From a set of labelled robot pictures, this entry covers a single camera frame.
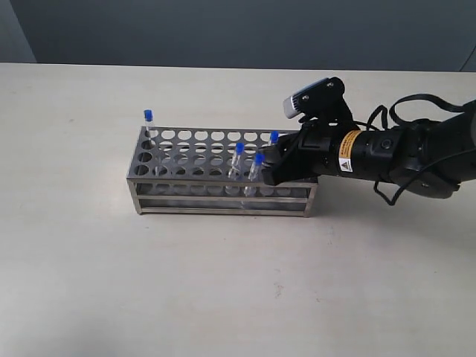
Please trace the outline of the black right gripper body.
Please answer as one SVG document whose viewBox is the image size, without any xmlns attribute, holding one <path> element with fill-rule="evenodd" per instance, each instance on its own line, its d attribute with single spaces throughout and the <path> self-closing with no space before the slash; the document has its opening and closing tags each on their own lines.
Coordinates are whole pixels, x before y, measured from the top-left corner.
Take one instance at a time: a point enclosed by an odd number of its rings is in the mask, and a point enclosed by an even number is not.
<svg viewBox="0 0 476 357">
<path fill-rule="evenodd" d="M 344 137 L 340 126 L 302 125 L 286 159 L 293 177 L 338 176 L 338 146 Z"/>
</svg>

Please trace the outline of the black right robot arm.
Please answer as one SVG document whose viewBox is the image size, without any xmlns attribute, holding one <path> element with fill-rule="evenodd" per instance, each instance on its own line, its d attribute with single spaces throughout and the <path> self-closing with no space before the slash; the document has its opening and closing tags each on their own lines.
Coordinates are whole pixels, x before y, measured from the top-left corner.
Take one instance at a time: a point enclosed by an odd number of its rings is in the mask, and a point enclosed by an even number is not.
<svg viewBox="0 0 476 357">
<path fill-rule="evenodd" d="M 452 105 L 431 94 L 415 94 L 403 102 L 426 100 L 453 113 L 444 121 L 401 119 L 393 107 L 380 106 L 364 130 L 351 118 L 335 126 L 323 118 L 308 120 L 300 131 L 282 136 L 263 149 L 263 181 L 277 186 L 318 176 L 340 176 L 398 186 L 392 198 L 411 192 L 447 199 L 463 182 L 475 180 L 475 102 Z"/>
</svg>

